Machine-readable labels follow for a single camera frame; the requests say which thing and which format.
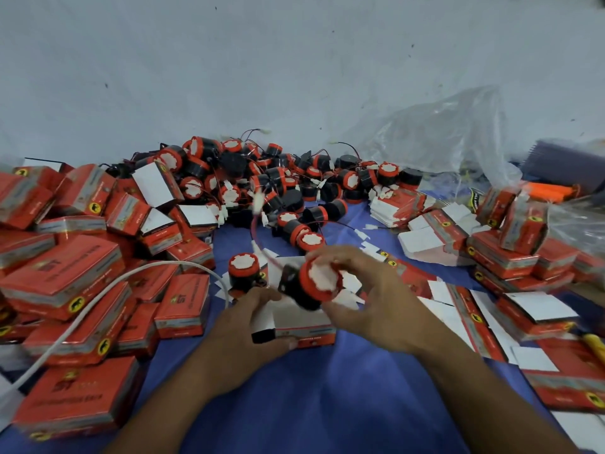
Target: white cable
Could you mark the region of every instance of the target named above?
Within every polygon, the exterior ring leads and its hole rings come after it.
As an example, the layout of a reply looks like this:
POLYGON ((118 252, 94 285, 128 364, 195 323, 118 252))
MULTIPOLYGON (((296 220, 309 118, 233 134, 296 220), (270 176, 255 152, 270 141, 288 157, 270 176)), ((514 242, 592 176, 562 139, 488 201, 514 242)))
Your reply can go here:
POLYGON ((117 279, 115 279, 113 282, 111 282, 107 287, 105 287, 103 290, 101 290, 101 293, 96 295, 87 304, 87 306, 84 307, 84 309, 82 309, 82 312, 80 312, 80 314, 73 320, 72 324, 69 325, 69 327, 65 330, 65 332, 61 336, 58 337, 58 339, 46 350, 46 352, 44 352, 40 356, 40 358, 37 359, 34 362, 34 364, 25 373, 23 373, 23 375, 19 379, 17 379, 14 383, 11 384, 11 386, 9 388, 7 388, 2 394, 0 394, 0 401, 12 390, 19 389, 19 387, 21 387, 23 384, 25 384, 26 381, 29 378, 31 378, 34 375, 34 373, 41 368, 42 365, 44 365, 44 362, 46 362, 46 360, 49 358, 49 356, 52 354, 52 352, 59 346, 59 344, 61 344, 63 341, 65 341, 67 339, 67 337, 73 333, 73 331, 78 327, 78 325, 80 325, 80 323, 82 323, 82 321, 87 316, 87 314, 101 300, 101 298, 104 297, 107 294, 107 292, 109 292, 109 290, 111 290, 113 287, 115 287, 119 282, 122 282, 123 280, 130 277, 132 274, 141 272, 141 271, 147 269, 148 267, 163 266, 163 265, 193 266, 193 267, 197 267, 198 269, 201 269, 202 271, 207 272, 210 275, 215 276, 218 279, 218 281, 220 282, 220 284, 223 286, 223 290, 224 290, 225 298, 226 298, 225 299, 225 309, 227 309, 229 307, 229 295, 228 295, 229 289, 227 288, 227 285, 225 284, 225 282, 223 282, 223 278, 220 275, 218 275, 216 272, 211 271, 207 267, 198 265, 197 263, 192 263, 190 261, 156 261, 155 263, 148 263, 147 265, 138 267, 136 269, 132 269, 132 271, 128 271, 127 273, 120 275, 117 279))

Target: wall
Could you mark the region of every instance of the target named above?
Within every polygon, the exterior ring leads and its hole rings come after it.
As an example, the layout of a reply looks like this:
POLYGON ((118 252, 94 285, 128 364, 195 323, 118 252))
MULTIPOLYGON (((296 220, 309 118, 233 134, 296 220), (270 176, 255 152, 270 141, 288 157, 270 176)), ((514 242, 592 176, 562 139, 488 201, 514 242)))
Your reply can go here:
POLYGON ((0 151, 77 165, 264 127, 303 152, 378 109, 494 83, 513 152, 590 140, 605 132, 597 6, 0 0, 0 151))

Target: blue tablecloth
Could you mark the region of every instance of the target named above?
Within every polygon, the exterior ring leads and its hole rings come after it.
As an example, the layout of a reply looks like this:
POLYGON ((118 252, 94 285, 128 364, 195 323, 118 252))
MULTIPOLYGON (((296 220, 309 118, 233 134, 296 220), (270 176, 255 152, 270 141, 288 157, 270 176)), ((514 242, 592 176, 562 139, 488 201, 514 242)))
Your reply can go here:
MULTIPOLYGON (((350 206, 344 223, 363 229, 367 205, 350 206)), ((391 232, 364 230, 370 242, 406 260, 391 232)), ((327 224, 328 244, 359 246, 350 229, 327 224)), ((282 256, 296 251, 260 230, 262 243, 282 256)), ((252 251, 247 229, 223 226, 215 234, 216 271, 223 274, 232 255, 252 251)), ((481 289, 464 268, 414 262, 445 282, 481 289)), ((211 293, 217 290, 212 285, 211 293)), ((224 302, 212 297, 209 324, 224 302)), ((183 362, 203 338, 165 340, 151 361, 136 409, 183 362)), ((518 367, 487 360, 488 365, 544 417, 540 404, 518 367)), ((101 450, 113 434, 34 443, 14 427, 0 435, 3 453, 81 453, 101 450)), ((469 452, 445 409, 431 378, 416 359, 389 353, 366 340, 339 332, 333 347, 293 351, 256 373, 234 392, 216 398, 199 415, 182 452, 321 454, 335 452, 469 452)))

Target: yellow sticker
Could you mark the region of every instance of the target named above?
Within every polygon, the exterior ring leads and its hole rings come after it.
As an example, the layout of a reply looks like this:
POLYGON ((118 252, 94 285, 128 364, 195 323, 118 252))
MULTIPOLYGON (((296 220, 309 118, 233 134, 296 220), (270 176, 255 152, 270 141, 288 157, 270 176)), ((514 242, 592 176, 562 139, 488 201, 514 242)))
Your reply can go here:
POLYGON ((30 435, 30 439, 33 441, 47 441, 50 439, 51 434, 48 432, 34 432, 30 435))
POLYGON ((603 400, 601 400, 594 393, 586 392, 586 398, 588 398, 588 400, 597 408, 601 408, 601 409, 605 408, 605 403, 603 403, 603 400))
POLYGON ((72 370, 72 371, 68 371, 67 373, 65 373, 65 376, 63 376, 63 380, 72 381, 72 380, 76 379, 77 377, 78 377, 78 371, 72 370))
POLYGON ((92 213, 96 213, 97 215, 101 213, 101 204, 97 202, 91 202, 90 204, 88 204, 88 208, 92 213))
POLYGON ((105 355, 110 351, 111 340, 109 338, 105 338, 102 340, 97 346, 97 353, 99 355, 105 355))
POLYGON ((84 301, 86 301, 86 300, 84 299, 83 296, 74 298, 72 300, 72 302, 70 303, 69 307, 67 308, 67 310, 70 311, 71 313, 78 312, 81 308, 84 307, 84 301))

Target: hand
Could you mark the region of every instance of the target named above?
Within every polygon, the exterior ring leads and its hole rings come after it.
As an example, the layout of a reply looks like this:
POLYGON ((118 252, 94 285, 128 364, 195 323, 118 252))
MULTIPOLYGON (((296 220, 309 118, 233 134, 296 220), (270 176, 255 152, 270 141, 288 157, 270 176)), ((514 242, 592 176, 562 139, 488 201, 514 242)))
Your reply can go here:
POLYGON ((209 397, 237 389, 259 368, 295 349, 296 338, 278 338, 264 344, 252 342, 250 322, 269 300, 281 294, 272 288, 253 288, 237 304, 218 316, 216 323, 190 357, 198 363, 209 397))
POLYGON ((368 295, 366 308, 354 311, 337 303, 321 308, 337 328, 361 336, 388 351, 418 354, 447 327, 401 282, 397 272, 352 246, 324 246, 307 254, 318 264, 336 263, 357 276, 368 295))

